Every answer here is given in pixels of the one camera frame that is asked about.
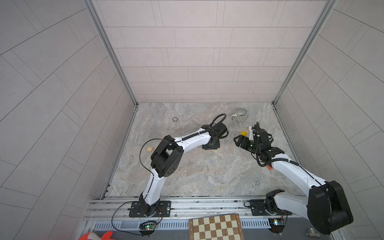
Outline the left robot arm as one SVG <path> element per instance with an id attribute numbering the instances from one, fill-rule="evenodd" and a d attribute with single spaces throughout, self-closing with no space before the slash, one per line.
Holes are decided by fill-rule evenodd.
<path id="1" fill-rule="evenodd" d="M 183 154 L 198 147 L 204 150 L 217 150 L 220 140 L 228 136 L 225 124 L 204 125 L 187 136 L 173 138 L 170 135 L 161 142 L 151 155 L 151 175 L 146 189 L 139 200 L 132 203 L 129 217 L 151 217 L 158 211 L 160 194 L 167 177 L 178 168 Z"/>

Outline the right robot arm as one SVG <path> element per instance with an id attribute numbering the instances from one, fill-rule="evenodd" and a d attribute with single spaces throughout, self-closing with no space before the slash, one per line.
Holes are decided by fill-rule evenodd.
<path id="1" fill-rule="evenodd" d="M 266 194 L 265 208 L 270 215 L 291 212 L 310 221 L 323 235 L 347 226 L 354 221 L 343 187 L 336 181 L 326 181 L 299 163 L 283 150 L 273 147 L 273 137 L 259 124 L 250 126 L 250 135 L 234 138 L 237 147 L 251 153 L 257 164 L 274 169 L 296 184 L 304 196 L 294 196 L 277 189 Z"/>

